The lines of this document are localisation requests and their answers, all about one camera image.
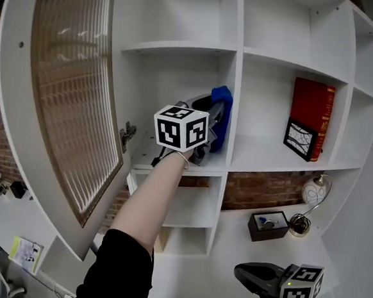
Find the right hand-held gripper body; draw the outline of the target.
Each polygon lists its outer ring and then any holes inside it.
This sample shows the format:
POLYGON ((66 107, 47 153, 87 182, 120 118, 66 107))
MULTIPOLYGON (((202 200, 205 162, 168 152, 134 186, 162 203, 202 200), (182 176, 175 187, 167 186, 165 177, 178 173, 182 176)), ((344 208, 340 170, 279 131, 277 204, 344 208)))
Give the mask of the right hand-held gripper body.
POLYGON ((259 298, 316 298, 322 287, 325 268, 294 265, 287 268, 271 263, 241 263, 234 275, 248 291, 259 298))

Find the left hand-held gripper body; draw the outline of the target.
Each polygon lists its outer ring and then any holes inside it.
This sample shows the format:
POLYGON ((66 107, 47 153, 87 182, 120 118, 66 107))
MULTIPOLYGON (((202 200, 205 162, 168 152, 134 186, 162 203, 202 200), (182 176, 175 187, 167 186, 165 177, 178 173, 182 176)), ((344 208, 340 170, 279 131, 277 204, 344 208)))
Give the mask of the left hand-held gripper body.
POLYGON ((196 98, 168 105, 155 113, 154 128, 158 145, 179 153, 192 149, 190 160, 200 165, 219 137, 215 130, 224 120, 226 103, 212 100, 212 107, 205 112, 191 108, 196 98))

